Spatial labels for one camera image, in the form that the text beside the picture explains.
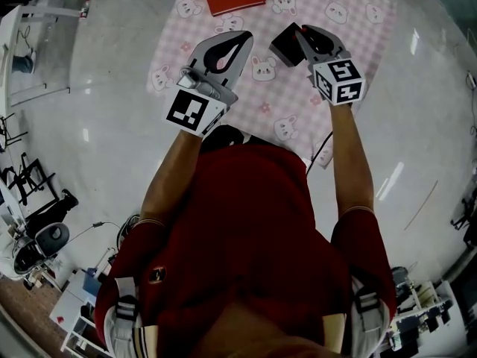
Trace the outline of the person's left forearm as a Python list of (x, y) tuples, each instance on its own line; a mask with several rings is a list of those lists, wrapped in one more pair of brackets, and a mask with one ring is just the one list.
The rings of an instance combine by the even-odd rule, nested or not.
[(199, 136), (179, 132), (148, 187), (141, 220), (170, 222), (192, 182), (201, 143)]

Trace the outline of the white low cabinet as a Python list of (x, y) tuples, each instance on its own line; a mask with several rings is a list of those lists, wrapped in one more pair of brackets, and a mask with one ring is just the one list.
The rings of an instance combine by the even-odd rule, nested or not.
[(98, 338), (93, 320), (95, 297), (83, 288), (85, 277), (83, 270), (73, 272), (50, 314), (66, 332), (60, 352), (66, 358), (112, 358)]

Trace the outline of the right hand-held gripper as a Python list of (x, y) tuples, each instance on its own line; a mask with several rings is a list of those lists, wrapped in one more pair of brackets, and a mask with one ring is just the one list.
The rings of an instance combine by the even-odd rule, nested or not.
[(323, 28), (302, 28), (306, 29), (306, 39), (298, 43), (309, 64), (312, 86), (333, 106), (361, 101), (366, 80), (341, 40)]

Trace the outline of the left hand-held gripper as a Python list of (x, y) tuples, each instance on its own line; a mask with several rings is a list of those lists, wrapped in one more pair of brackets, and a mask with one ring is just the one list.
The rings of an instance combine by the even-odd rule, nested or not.
[[(252, 47), (250, 31), (228, 31), (200, 42), (165, 97), (163, 121), (192, 135), (206, 136), (238, 101), (232, 89)], [(208, 72), (215, 74), (216, 81), (206, 76)]]

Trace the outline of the white desk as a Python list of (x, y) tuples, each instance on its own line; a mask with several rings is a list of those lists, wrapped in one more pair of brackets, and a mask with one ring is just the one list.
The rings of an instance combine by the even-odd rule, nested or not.
[(4, 112), (7, 111), (11, 97), (10, 76), (16, 50), (16, 36), (24, 14), (42, 15), (42, 17), (31, 17), (32, 22), (55, 22), (54, 19), (58, 16), (78, 19), (80, 11), (63, 7), (20, 5), (2, 18), (0, 21), (0, 106)]

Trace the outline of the person's red shirt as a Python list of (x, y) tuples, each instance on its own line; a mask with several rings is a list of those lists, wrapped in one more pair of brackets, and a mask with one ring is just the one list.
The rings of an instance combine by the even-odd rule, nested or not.
[(95, 326), (132, 277), (157, 354), (188, 355), (224, 308), (243, 301), (285, 333), (323, 343), (325, 315), (347, 317), (344, 351), (368, 358), (396, 312), (375, 215), (343, 214), (331, 239), (315, 228), (303, 162), (282, 148), (232, 145), (198, 158), (170, 228), (147, 220), (127, 235), (95, 302)]

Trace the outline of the thin brown floor strip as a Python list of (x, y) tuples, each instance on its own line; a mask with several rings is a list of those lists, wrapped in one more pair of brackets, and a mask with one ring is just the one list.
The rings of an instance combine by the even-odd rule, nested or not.
[(420, 212), (422, 211), (422, 209), (424, 208), (424, 206), (426, 205), (427, 201), (430, 199), (430, 197), (432, 196), (433, 192), (435, 191), (437, 185), (438, 185), (438, 180), (436, 180), (432, 186), (432, 188), (429, 190), (429, 193), (427, 194), (427, 196), (424, 198), (422, 204), (418, 207), (417, 211), (415, 212), (415, 214), (411, 217), (411, 219), (409, 220), (409, 222), (407, 223), (407, 225), (403, 228), (403, 231), (407, 231), (407, 229), (409, 229), (409, 227), (411, 226), (411, 224), (414, 222), (414, 220), (418, 217), (418, 215), (420, 214)]

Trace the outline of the black folding rack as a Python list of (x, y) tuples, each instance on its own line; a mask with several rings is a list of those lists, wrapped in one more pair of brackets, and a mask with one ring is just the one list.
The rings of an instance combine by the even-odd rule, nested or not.
[(40, 160), (37, 158), (30, 162), (25, 152), (21, 154), (21, 161), (19, 171), (16, 171), (12, 166), (0, 169), (0, 178), (7, 185), (7, 188), (12, 189), (15, 186), (18, 188), (19, 203), (26, 206), (30, 195), (34, 192), (43, 191), (45, 188), (48, 188), (53, 196), (53, 200), (48, 205), (59, 201), (60, 197), (52, 183), (55, 173), (47, 175)]

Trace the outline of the black metal stool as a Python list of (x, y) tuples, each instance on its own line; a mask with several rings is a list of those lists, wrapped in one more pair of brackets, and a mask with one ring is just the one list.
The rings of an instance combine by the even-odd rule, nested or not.
[(21, 142), (28, 131), (22, 131), (15, 113), (0, 116), (0, 154), (15, 143)]

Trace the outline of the white shelf with clutter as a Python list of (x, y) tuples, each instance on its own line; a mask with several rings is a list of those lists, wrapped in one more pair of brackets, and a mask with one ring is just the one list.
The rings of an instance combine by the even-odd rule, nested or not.
[(467, 343), (461, 311), (450, 282), (414, 282), (408, 269), (392, 269), (397, 314), (383, 354), (391, 358), (451, 357)]

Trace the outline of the pink checked bunny tablecloth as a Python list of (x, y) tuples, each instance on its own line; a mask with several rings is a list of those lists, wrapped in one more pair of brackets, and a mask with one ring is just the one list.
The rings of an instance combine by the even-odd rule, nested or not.
[(250, 31), (253, 48), (234, 89), (238, 101), (222, 122), (325, 166), (332, 159), (329, 108), (308, 79), (306, 63), (287, 67), (269, 49), (271, 41), (292, 22), (321, 27), (340, 38), (371, 82), (396, 12), (390, 0), (267, 0), (213, 16), (206, 0), (176, 0), (151, 61), (147, 89), (163, 99), (200, 41), (227, 29)]

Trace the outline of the person's right forearm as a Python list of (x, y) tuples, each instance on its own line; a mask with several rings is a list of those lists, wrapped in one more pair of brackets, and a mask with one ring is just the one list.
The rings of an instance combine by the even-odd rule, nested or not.
[(351, 107), (330, 107), (333, 173), (338, 215), (354, 207), (373, 209), (373, 179)]

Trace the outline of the small black box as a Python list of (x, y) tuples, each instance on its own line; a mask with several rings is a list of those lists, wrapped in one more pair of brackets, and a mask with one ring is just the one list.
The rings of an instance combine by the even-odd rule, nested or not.
[(269, 46), (269, 49), (289, 68), (298, 66), (305, 59), (296, 37), (296, 32), (300, 30), (301, 27), (292, 22), (271, 41)]

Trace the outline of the grey mesh office chair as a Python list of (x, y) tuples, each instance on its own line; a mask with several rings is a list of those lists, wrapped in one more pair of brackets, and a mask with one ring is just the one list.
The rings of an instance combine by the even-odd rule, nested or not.
[(23, 235), (13, 245), (13, 271), (18, 275), (28, 274), (45, 261), (55, 258), (68, 241), (69, 229), (60, 222), (44, 227), (33, 238)]

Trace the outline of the person's black shorts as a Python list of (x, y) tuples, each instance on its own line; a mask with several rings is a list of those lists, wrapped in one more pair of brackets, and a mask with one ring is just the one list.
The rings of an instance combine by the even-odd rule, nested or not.
[(254, 135), (240, 131), (230, 125), (219, 125), (211, 130), (201, 143), (200, 153), (216, 151), (232, 145), (272, 145)]

